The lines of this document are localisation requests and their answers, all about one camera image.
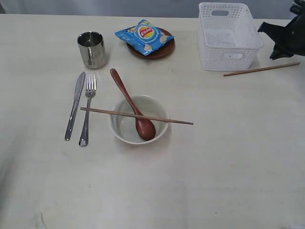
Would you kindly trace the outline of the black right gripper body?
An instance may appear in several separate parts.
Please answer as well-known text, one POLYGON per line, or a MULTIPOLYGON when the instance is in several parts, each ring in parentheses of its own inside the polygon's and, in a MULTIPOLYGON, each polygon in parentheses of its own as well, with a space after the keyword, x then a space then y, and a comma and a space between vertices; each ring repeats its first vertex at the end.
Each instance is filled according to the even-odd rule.
POLYGON ((286 45, 294 55, 305 55, 305 15, 293 18, 285 27, 263 22, 258 32, 264 32, 275 44, 286 45))

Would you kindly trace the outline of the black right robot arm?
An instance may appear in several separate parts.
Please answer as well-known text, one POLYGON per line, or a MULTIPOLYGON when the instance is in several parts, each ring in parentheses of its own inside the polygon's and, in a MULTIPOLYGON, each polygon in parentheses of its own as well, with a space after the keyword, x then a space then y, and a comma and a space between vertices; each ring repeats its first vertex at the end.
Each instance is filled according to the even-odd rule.
POLYGON ((286 26, 263 22, 258 29, 274 41, 272 60, 305 55, 305 2, 295 0, 290 11, 295 17, 286 26))

